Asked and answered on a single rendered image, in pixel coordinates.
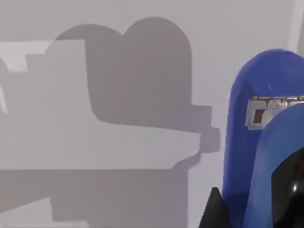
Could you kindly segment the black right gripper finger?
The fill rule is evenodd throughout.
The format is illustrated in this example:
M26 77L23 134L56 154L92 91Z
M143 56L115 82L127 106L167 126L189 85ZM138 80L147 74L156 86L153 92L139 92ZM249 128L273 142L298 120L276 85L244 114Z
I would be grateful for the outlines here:
M229 213L217 187L212 187L199 228L230 228Z

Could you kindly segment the blue stapler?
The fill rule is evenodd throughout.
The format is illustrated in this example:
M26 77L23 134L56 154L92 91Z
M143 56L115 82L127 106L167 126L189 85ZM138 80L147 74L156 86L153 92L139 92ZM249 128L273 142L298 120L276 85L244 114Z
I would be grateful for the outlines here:
M304 58L283 49L264 51L238 73L230 92L222 195L232 228L243 228L257 145L262 130L246 128L253 96L304 95Z

